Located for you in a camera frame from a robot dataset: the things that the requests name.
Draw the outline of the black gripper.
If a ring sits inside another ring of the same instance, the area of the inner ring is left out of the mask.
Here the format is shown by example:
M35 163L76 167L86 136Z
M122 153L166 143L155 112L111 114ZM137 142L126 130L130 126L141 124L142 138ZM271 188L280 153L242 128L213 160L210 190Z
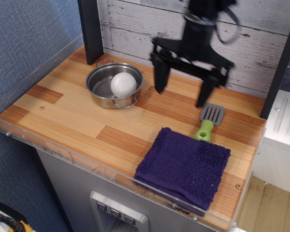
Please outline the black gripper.
M187 20L182 39L155 37L150 60L154 66L154 84L158 93L167 86L170 69L201 78L204 82L196 107L203 107L215 86L225 86L234 63L211 47L216 21L205 23Z

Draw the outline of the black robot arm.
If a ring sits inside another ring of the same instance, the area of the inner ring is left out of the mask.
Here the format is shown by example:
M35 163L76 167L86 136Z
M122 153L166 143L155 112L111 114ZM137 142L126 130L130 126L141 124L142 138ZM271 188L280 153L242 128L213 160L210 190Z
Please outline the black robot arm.
M184 13L186 21L181 40L155 37L150 60L154 66L154 84L158 93L167 86L171 69L202 79L196 103L202 107L215 87L224 86L229 78L221 70L229 71L234 63L211 47L213 32L217 30L218 14L225 12L237 25L239 20L229 9L234 0L191 0Z

